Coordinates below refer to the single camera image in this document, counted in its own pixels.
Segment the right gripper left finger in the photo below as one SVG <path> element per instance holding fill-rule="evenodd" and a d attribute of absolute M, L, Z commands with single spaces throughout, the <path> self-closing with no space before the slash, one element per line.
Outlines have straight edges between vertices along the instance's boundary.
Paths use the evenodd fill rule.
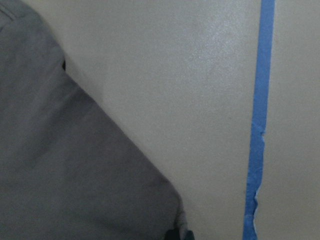
<path fill-rule="evenodd" d="M 180 231 L 178 228 L 170 229 L 165 233 L 164 240 L 180 240 Z"/>

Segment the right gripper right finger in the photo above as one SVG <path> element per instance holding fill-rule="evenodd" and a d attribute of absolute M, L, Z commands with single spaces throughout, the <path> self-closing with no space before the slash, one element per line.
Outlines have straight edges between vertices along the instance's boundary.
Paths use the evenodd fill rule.
<path fill-rule="evenodd" d="M 186 240 L 195 240 L 195 236 L 192 230 L 188 230 L 186 233 Z"/>

